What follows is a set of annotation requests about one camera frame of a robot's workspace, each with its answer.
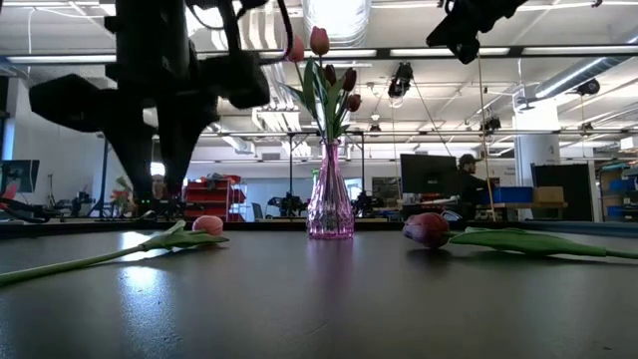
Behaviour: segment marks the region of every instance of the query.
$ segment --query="ceiling duct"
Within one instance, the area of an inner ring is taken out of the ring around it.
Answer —
[[[619,40],[618,43],[638,44],[638,28]],[[631,56],[617,56],[581,60],[551,79],[540,83],[534,90],[535,98],[527,100],[539,101],[560,95],[631,58]]]
[[[362,47],[370,19],[371,0],[303,0],[306,34],[325,28],[331,47]]]

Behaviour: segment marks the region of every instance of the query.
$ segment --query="computer monitor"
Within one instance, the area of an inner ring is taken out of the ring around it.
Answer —
[[[403,193],[457,195],[460,192],[457,158],[401,155],[401,183]]]
[[[40,161],[0,161],[0,193],[15,182],[18,192],[31,193],[36,189]]]

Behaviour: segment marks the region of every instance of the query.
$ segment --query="green leaf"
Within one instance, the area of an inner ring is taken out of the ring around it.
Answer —
[[[313,58],[308,59],[306,62],[306,70],[303,74],[303,98],[305,99],[306,109],[310,112],[313,119],[317,118],[317,108],[315,107],[315,83],[314,83],[314,67],[315,61]]]
[[[344,81],[346,81],[346,78],[342,77],[328,91],[328,105],[326,105],[326,128],[330,129],[330,139],[334,139],[334,126],[337,115],[335,114],[335,112],[337,111],[337,104],[339,102],[340,96],[344,96],[343,94],[341,94],[341,88],[343,87]]]
[[[292,96],[299,104],[301,104],[301,106],[305,107],[306,109],[308,109],[308,106],[306,105],[306,101],[303,95],[303,92],[288,86],[286,84],[281,84],[279,83],[279,86],[281,86],[282,88],[284,88],[289,94],[290,96]]]
[[[350,127],[350,124],[341,126],[339,130],[337,131],[337,133],[335,134],[335,137],[340,137],[341,135],[343,135],[346,132],[346,130],[348,130],[349,127]]]
[[[472,228],[453,237],[450,243],[483,245],[496,250],[511,250],[531,255],[607,255],[604,247],[580,244],[554,235],[530,233],[521,229]]]
[[[215,236],[206,233],[192,234],[191,232],[184,231],[183,227],[185,222],[180,220],[169,230],[162,234],[156,235],[153,238],[142,243],[141,246],[144,250],[151,249],[171,249],[177,248],[190,248],[203,244],[216,244],[228,241],[227,238],[222,236]]]
[[[339,131],[339,128],[341,127],[341,123],[343,122],[343,117],[346,115],[346,111],[347,111],[347,102],[348,102],[348,97],[349,95],[345,92],[341,93],[341,96],[339,97],[338,100],[338,104],[339,104],[339,112],[336,115],[336,119],[335,119],[335,131]]]

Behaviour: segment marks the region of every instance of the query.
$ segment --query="vase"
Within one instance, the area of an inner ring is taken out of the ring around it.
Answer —
[[[321,170],[312,189],[306,222],[311,239],[350,239],[355,218],[339,169],[339,142],[324,144]]]

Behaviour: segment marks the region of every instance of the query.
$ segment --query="cable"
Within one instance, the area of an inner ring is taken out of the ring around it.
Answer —
[[[14,199],[2,197],[0,197],[0,203],[5,204],[2,206],[2,210],[4,210],[7,214],[16,219],[24,220],[28,223],[42,224],[48,222],[51,219],[51,216],[49,214],[44,212],[42,209],[38,209],[30,204],[25,204]],[[32,212],[33,216],[31,217],[23,215],[20,213],[20,211]]]
[[[412,79],[412,81],[415,84],[415,89],[417,89],[417,93],[419,94],[419,98],[421,99],[421,103],[423,104],[423,107],[426,109],[426,113],[428,114],[428,118],[430,118],[430,122],[432,123],[432,126],[435,128],[435,131],[437,132],[437,135],[439,135],[439,139],[441,139],[441,143],[446,148],[446,151],[448,152],[448,155],[450,155],[450,157],[453,157],[452,156],[452,152],[450,152],[450,149],[448,148],[448,144],[446,144],[446,140],[444,140],[443,136],[439,132],[439,129],[437,128],[437,124],[435,124],[435,120],[432,118],[432,115],[430,114],[430,110],[428,110],[428,105],[426,105],[426,101],[423,99],[423,96],[421,96],[421,90],[419,90],[419,86],[417,86],[417,82],[415,81],[415,79]],[[482,106],[482,92],[481,92],[481,95],[480,95],[480,105]]]
[[[395,108],[390,107],[391,116],[392,116],[392,147],[394,148],[394,159],[395,159],[395,179],[397,179],[397,193],[399,194],[399,199],[403,200],[403,193],[401,192],[401,186],[399,185],[399,163],[397,163],[397,136],[395,135]]]
[[[480,88],[482,89],[482,67],[480,66],[481,58],[480,54],[478,54],[478,83]],[[484,102],[482,98],[482,91],[480,91],[480,107],[484,107]],[[486,171],[486,180],[487,180],[487,193],[489,194],[489,208],[491,209],[491,219],[492,221],[496,221],[496,212],[494,211],[494,198],[491,195],[491,182],[489,181],[489,163],[487,158],[489,158],[489,150],[487,149],[486,142],[486,133],[485,133],[485,111],[481,111],[480,115],[482,116],[482,148],[485,153],[485,171]]]
[[[66,13],[63,13],[63,12],[59,12],[59,11],[55,11],[55,10],[51,10],[51,9],[47,9],[47,8],[41,8],[41,7],[34,7],[33,10],[49,12],[49,13],[52,13],[52,14],[65,16],[65,17],[70,17],[70,18],[75,18],[75,19],[103,19],[104,18],[104,16],[97,16],[97,15],[96,16],[92,16],[92,15],[66,14]]]

